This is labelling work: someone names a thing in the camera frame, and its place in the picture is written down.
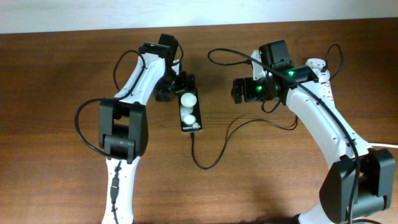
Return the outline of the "black Galaxy smartphone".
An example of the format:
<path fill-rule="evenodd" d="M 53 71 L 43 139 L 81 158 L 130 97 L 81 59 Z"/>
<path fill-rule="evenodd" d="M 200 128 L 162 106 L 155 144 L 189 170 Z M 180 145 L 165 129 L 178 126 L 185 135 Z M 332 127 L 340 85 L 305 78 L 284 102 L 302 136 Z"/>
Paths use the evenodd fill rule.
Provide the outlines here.
<path fill-rule="evenodd" d="M 200 101 L 196 88 L 178 96 L 180 127 L 183 133 L 199 132 L 203 129 Z"/>

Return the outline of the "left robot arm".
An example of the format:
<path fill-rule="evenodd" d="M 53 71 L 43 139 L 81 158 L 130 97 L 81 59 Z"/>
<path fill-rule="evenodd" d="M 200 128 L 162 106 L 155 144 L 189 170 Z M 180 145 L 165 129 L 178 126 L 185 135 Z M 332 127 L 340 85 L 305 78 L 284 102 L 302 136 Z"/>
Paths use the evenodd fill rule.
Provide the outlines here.
<path fill-rule="evenodd" d="M 132 197 L 140 158 L 149 140 L 146 105 L 150 96 L 168 102 L 190 89 L 175 59 L 176 41 L 145 43 L 127 83 L 111 100 L 99 104 L 99 146 L 106 156 L 108 191 L 103 223 L 133 223 Z"/>

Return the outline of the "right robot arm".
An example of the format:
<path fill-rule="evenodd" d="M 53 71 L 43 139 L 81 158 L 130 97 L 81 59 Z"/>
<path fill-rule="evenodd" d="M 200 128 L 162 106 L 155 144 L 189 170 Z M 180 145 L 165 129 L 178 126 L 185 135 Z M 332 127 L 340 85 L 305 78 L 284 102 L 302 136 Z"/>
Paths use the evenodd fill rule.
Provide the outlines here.
<path fill-rule="evenodd" d="M 296 215 L 295 222 L 354 223 L 387 210 L 395 159 L 387 149 L 375 150 L 335 108 L 328 60 L 310 58 L 296 67 L 285 41 L 280 40 L 254 50 L 248 62 L 253 75 L 233 82 L 235 103 L 282 103 L 303 122 L 328 164 L 319 203 Z"/>

